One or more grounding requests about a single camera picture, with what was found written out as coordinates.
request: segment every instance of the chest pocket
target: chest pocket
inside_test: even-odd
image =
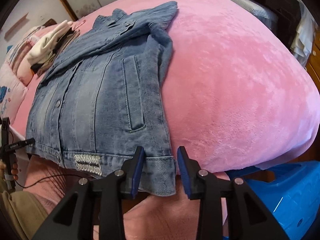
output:
[[[135,132],[146,127],[141,100],[140,67],[136,56],[122,60],[122,71],[129,132]]]

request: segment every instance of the pink bed sheet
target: pink bed sheet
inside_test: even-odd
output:
[[[118,0],[79,20],[130,14],[170,0]],[[308,73],[257,18],[230,0],[176,0],[168,29],[174,55],[162,87],[173,154],[185,146],[211,172],[268,168],[304,153],[320,122]],[[13,127],[25,134],[39,80],[32,80]]]

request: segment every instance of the wall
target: wall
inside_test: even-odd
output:
[[[4,39],[5,33],[26,13],[27,19],[14,33],[9,41]],[[4,61],[7,47],[16,44],[21,37],[32,27],[43,25],[49,19],[57,23],[71,20],[69,14],[61,4],[60,0],[20,0],[15,6],[0,32],[0,66]]]

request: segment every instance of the denim jacket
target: denim jacket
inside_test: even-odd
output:
[[[115,9],[98,16],[39,84],[26,131],[36,143],[27,151],[107,176],[143,146],[139,189],[174,194],[175,160],[160,87],[172,54],[165,29],[176,11],[171,1],[131,15]]]

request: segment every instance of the person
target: person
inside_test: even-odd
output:
[[[5,165],[0,161],[0,210],[22,240],[29,240],[79,177],[86,173],[64,169],[56,163],[33,155],[30,159],[25,186],[52,175],[22,191],[10,192],[4,180]],[[18,165],[12,174],[18,179]],[[216,174],[229,179],[224,172]],[[180,177],[176,178],[176,195],[159,197],[139,192],[135,201],[123,201],[124,230],[127,240],[194,240],[199,218],[199,200],[190,201],[185,195]],[[227,217],[222,200],[223,221]],[[99,239],[99,226],[94,226],[93,239]]]

